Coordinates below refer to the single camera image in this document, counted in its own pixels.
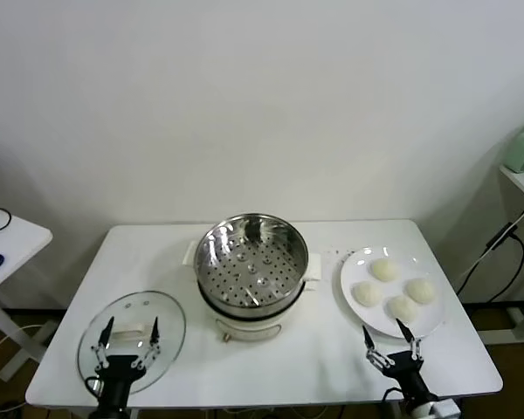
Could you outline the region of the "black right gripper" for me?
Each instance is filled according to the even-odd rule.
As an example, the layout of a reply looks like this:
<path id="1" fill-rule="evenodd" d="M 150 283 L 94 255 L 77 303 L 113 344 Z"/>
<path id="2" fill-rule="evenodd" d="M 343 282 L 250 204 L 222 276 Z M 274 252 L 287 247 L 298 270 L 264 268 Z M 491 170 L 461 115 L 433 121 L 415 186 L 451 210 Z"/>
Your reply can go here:
<path id="1" fill-rule="evenodd" d="M 376 350 L 366 326 L 362 327 L 366 347 L 366 359 L 383 375 L 399 384 L 403 398 L 408 406 L 421 406 L 435 402 L 437 396 L 427 387 L 420 374 L 424 362 L 421 355 L 421 340 L 416 338 L 411 330 L 396 318 L 403 337 L 410 344 L 410 351 L 390 354 L 389 357 Z"/>

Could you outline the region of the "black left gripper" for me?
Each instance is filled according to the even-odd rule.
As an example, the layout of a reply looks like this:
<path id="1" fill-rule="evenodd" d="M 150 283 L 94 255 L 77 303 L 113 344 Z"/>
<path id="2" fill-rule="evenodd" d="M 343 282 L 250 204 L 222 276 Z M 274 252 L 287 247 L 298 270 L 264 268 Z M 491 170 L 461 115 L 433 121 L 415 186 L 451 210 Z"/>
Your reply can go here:
<path id="1" fill-rule="evenodd" d="M 114 316 L 100 332 L 98 343 L 92 347 L 97 365 L 94 368 L 102 389 L 98 398 L 101 409 L 124 409 L 132 385 L 143 377 L 143 370 L 148 370 L 159 356 L 160 333 L 158 318 L 149 339 L 149 347 L 145 354 L 137 355 L 110 355 L 107 357 L 107 344 L 114 326 Z"/>

